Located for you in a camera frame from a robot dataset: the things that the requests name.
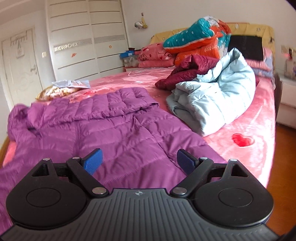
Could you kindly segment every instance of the blue gripper pad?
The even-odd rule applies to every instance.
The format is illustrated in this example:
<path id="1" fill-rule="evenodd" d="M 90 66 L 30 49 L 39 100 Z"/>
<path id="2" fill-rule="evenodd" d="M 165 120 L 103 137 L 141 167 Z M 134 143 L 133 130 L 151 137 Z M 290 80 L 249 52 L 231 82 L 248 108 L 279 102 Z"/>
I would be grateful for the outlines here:
<path id="1" fill-rule="evenodd" d="M 82 159 L 83 168 L 90 174 L 93 175 L 99 166 L 103 163 L 103 152 L 97 148 Z"/>
<path id="2" fill-rule="evenodd" d="M 177 163 L 189 175 L 199 165 L 199 160 L 184 149 L 177 152 Z"/>

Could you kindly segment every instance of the maroon down jacket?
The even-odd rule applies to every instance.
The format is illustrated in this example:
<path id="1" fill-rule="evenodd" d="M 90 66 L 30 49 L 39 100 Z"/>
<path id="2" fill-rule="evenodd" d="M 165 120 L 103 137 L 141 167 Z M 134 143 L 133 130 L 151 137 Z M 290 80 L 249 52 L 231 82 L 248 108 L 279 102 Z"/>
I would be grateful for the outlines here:
<path id="1" fill-rule="evenodd" d="M 176 84 L 184 81 L 193 80 L 197 74 L 206 74 L 214 68 L 219 59 L 202 56 L 190 55 L 178 65 L 166 78 L 155 83 L 156 88 L 161 90 L 173 90 Z"/>

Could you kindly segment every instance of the black cushion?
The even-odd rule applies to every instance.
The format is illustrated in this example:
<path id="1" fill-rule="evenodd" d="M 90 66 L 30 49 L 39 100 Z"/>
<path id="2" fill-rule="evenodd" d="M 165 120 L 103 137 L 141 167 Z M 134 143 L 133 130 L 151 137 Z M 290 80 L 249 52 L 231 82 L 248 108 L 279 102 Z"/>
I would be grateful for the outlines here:
<path id="1" fill-rule="evenodd" d="M 246 59 L 263 60 L 262 38 L 249 35 L 232 35 L 228 45 L 228 52 L 237 48 Z"/>

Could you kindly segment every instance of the pink pillow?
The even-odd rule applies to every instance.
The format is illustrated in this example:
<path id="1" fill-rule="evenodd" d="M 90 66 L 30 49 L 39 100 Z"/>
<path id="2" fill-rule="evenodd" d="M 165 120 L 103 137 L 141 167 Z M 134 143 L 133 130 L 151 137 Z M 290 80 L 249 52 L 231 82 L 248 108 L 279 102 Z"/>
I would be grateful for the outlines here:
<path id="1" fill-rule="evenodd" d="M 263 47 L 263 61 L 246 59 L 247 64 L 256 69 L 262 69 L 266 71 L 271 71 L 272 66 L 272 51 L 269 48 Z"/>
<path id="2" fill-rule="evenodd" d="M 173 55 L 163 48 L 162 43 L 156 43 L 142 48 L 138 60 L 169 60 L 172 57 Z"/>
<path id="3" fill-rule="evenodd" d="M 172 67 L 174 66 L 175 58 L 169 60 L 145 60 L 139 61 L 139 68 L 154 68 L 154 67 Z"/>

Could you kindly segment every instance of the nightstand drawer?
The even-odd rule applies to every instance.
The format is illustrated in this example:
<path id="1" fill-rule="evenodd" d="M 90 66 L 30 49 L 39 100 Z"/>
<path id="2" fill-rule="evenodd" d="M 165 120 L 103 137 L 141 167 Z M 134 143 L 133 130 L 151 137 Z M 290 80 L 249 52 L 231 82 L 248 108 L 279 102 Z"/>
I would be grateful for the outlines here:
<path id="1" fill-rule="evenodd" d="M 281 103 L 296 107 L 296 86 L 283 83 Z"/>
<path id="2" fill-rule="evenodd" d="M 276 122 L 296 129 L 296 108 L 281 103 Z"/>

